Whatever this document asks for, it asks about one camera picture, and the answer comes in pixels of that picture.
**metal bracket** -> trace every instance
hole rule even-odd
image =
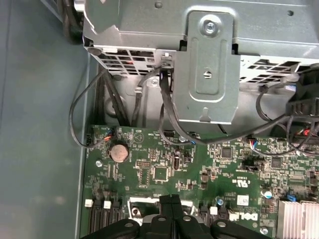
[[[231,14],[188,16],[187,51],[174,66],[173,102],[180,121],[231,123],[238,104],[240,56],[232,55]]]

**small white component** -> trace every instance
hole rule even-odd
[[[86,208],[91,208],[93,206],[93,200],[92,199],[85,199],[84,206]]]
[[[217,207],[210,207],[209,208],[209,213],[211,215],[218,215],[218,208]]]
[[[103,208],[104,209],[110,209],[111,208],[111,201],[104,201],[104,204],[103,204]]]
[[[237,205],[238,206],[248,206],[249,196],[248,195],[237,195]]]
[[[239,214],[236,214],[236,213],[230,213],[229,214],[229,220],[230,221],[238,221],[239,220]]]

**heatsink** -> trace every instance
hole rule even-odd
[[[319,239],[319,204],[280,201],[277,238]]]

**chip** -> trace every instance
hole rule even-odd
[[[167,168],[164,167],[156,167],[154,172],[154,180],[155,181],[167,181]]]
[[[221,149],[222,158],[231,158],[231,148],[222,148]]]
[[[281,168],[281,158],[273,157],[271,159],[272,168]]]

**wire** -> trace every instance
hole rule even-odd
[[[217,125],[222,133],[227,134],[226,130],[224,129],[224,127],[221,124],[217,124]]]
[[[168,114],[169,117],[169,121],[172,124],[173,128],[176,130],[176,132],[183,136],[184,138],[186,138],[188,141],[190,142],[194,142],[194,143],[199,143],[199,144],[216,144],[216,143],[223,143],[226,141],[232,141],[232,140],[236,140],[238,138],[242,138],[242,137],[248,137],[250,135],[254,135],[254,134],[258,134],[260,132],[263,132],[271,127],[273,127],[274,125],[276,125],[278,122],[287,119],[288,117],[285,115],[281,115],[279,117],[277,117],[274,120],[269,121],[266,124],[263,124],[259,127],[241,132],[241,133],[236,133],[233,135],[228,135],[228,136],[224,136],[224,137],[219,137],[219,138],[213,138],[213,139],[198,139],[195,137],[190,136],[185,130],[183,130],[183,128],[180,126],[176,113],[175,113],[175,109],[174,109],[174,105],[171,101],[171,97],[170,97],[170,90],[169,90],[169,85],[168,85],[168,75],[167,75],[167,71],[161,71],[159,74],[159,78],[160,78],[160,88],[161,88],[161,94],[162,94],[162,98],[163,98],[163,104],[165,107],[165,110]]]
[[[73,7],[73,1],[72,0],[63,0],[64,3],[64,12],[66,12],[71,26],[75,27],[77,30],[82,31],[83,27],[81,26],[81,19]]]
[[[129,118],[127,116],[125,107],[123,105],[123,101],[113,83],[113,77],[108,71],[105,73],[104,79],[105,79],[105,84],[107,86],[107,90],[109,92],[110,98],[112,100],[112,105],[113,105],[115,114],[119,120],[119,124],[121,126],[130,126]]]
[[[75,31],[72,29],[69,17],[66,13],[63,15],[63,34],[69,43],[72,45],[80,45],[82,44],[82,33]]]
[[[164,124],[164,104],[162,104],[161,108],[160,108],[160,114],[159,114],[159,133],[160,133],[160,136],[162,137],[162,139],[170,144],[170,145],[175,145],[175,146],[184,146],[184,145],[192,145],[191,142],[189,141],[186,141],[186,142],[181,142],[181,143],[176,143],[176,142],[173,142],[171,140],[169,140],[166,136],[165,136],[165,133],[163,131],[163,124]]]
[[[255,143],[252,143],[252,140],[250,140],[251,150],[253,152],[261,155],[261,156],[282,156],[282,155],[286,155],[288,153],[295,152],[296,150],[298,150],[300,152],[308,153],[308,152],[300,150],[300,148],[303,147],[309,141],[312,134],[310,133],[297,147],[295,147],[294,145],[292,145],[290,143],[290,129],[291,129],[292,122],[293,122],[293,117],[290,117],[290,119],[288,120],[288,123],[287,123],[286,139],[287,139],[288,146],[292,147],[293,149],[290,149],[290,150],[287,150],[287,151],[284,151],[281,153],[263,153],[261,151],[256,150],[257,141]],[[312,123],[310,131],[313,132],[314,129],[317,127],[319,127],[319,124],[315,126],[315,124]]]
[[[97,143],[93,144],[93,145],[85,145],[82,144],[79,139],[76,136],[76,133],[74,131],[74,123],[73,123],[73,113],[74,113],[74,109],[75,106],[77,105],[77,103],[79,102],[79,100],[89,91],[89,89],[91,89],[97,82],[98,80],[104,75],[106,74],[108,71],[106,69],[100,71],[99,74],[97,74],[96,77],[94,77],[94,79],[89,83],[89,85],[84,89],[84,91],[75,99],[75,101],[71,104],[70,107],[70,112],[69,112],[69,124],[70,124],[70,131],[71,131],[71,135],[74,139],[74,141],[81,146],[82,148],[87,148],[87,149],[91,149],[91,148],[95,148],[101,144],[103,144],[105,142],[105,138],[103,140],[98,141]]]
[[[261,98],[263,97],[264,94],[266,94],[270,89],[275,89],[278,87],[282,87],[282,86],[295,86],[295,83],[278,83],[269,87],[266,87],[257,97],[256,99],[256,111],[259,115],[260,118],[262,118],[264,121],[270,121],[272,120],[271,118],[268,117],[268,115],[266,115],[263,110],[261,109]]]
[[[147,73],[144,77],[142,77],[142,79],[139,81],[139,83],[137,85],[137,87],[141,88],[141,91],[137,92],[136,96],[135,96],[135,107],[134,107],[134,110],[133,110],[132,120],[131,120],[131,126],[132,127],[136,127],[137,124],[138,124],[138,117],[139,117],[139,112],[140,112],[140,109],[141,109],[142,96],[143,96],[142,92],[143,92],[144,83],[149,78],[158,75],[159,72],[160,72],[160,68],[156,68],[153,71]]]

